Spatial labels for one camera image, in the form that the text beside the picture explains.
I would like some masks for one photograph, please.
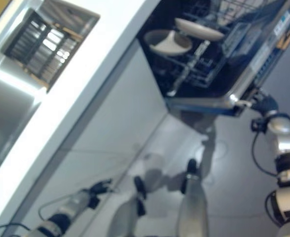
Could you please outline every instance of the label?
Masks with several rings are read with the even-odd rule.
[[[279,36],[283,29],[287,26],[287,23],[290,21],[290,13],[289,11],[286,11],[284,13],[284,15],[281,17],[281,19],[279,20],[278,24],[274,27],[274,34],[276,36]]]
[[[269,57],[269,54],[270,47],[267,43],[264,43],[250,63],[250,67],[255,73],[262,67],[264,61]]]

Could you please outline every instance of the kitchen counter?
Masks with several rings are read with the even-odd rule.
[[[35,180],[94,98],[159,0],[79,0],[101,16],[0,167],[0,224],[11,220]],[[14,1],[4,22],[22,1]]]

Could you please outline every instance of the black cable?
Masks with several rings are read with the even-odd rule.
[[[274,173],[272,173],[272,172],[270,172],[270,171],[267,171],[267,170],[265,170],[264,168],[262,168],[261,165],[258,163],[258,161],[257,161],[256,158],[255,158],[254,147],[255,147],[255,143],[256,143],[256,141],[257,141],[258,136],[259,136],[259,132],[257,132],[256,135],[254,136],[253,143],[252,143],[252,158],[253,158],[254,164],[255,164],[255,165],[257,166],[257,168],[258,168],[259,170],[261,170],[263,173],[265,173],[265,174],[267,174],[267,175],[270,175],[270,176],[272,176],[272,177],[276,177],[277,174],[274,174]]]
[[[265,212],[267,213],[268,217],[270,218],[270,220],[278,227],[281,227],[282,225],[277,221],[275,220],[271,213],[269,212],[269,209],[268,209],[268,201],[269,199],[271,199],[271,196],[272,194],[274,193],[274,191],[272,191],[271,193],[268,194],[268,196],[265,198],[265,201],[264,201],[264,209],[265,209]]]
[[[54,199],[54,200],[52,200],[52,201],[49,201],[49,202],[43,204],[42,206],[40,206],[39,209],[37,210],[37,214],[38,214],[39,218],[40,218],[42,221],[45,221],[45,219],[43,218],[42,213],[41,213],[41,211],[42,211],[44,208],[46,208],[47,206],[50,206],[50,205],[52,205],[52,204],[54,204],[54,203],[56,203],[56,202],[59,202],[59,201],[61,201],[61,200],[67,199],[67,198],[71,197],[72,195],[74,195],[74,193],[73,193],[73,194],[68,194],[68,195],[65,195],[65,196],[62,196],[62,197],[59,197],[59,198],[57,198],[57,199]]]
[[[30,231],[30,228],[28,228],[27,226],[25,226],[25,225],[23,225],[21,223],[14,223],[14,222],[8,223],[8,224],[5,224],[5,225],[0,225],[0,228],[5,228],[5,227],[8,227],[8,226],[20,226],[20,227],[26,229],[27,231]]]

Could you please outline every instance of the plate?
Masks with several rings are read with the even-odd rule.
[[[217,30],[213,30],[209,27],[202,26],[198,23],[187,21],[181,18],[175,18],[175,22],[179,30],[201,40],[219,41],[224,37],[223,33]]]
[[[182,55],[192,49],[192,41],[173,30],[147,32],[144,41],[153,52],[168,56]]]

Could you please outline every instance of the sink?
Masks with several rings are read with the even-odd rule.
[[[100,18],[60,0],[18,2],[0,16],[0,166]]]

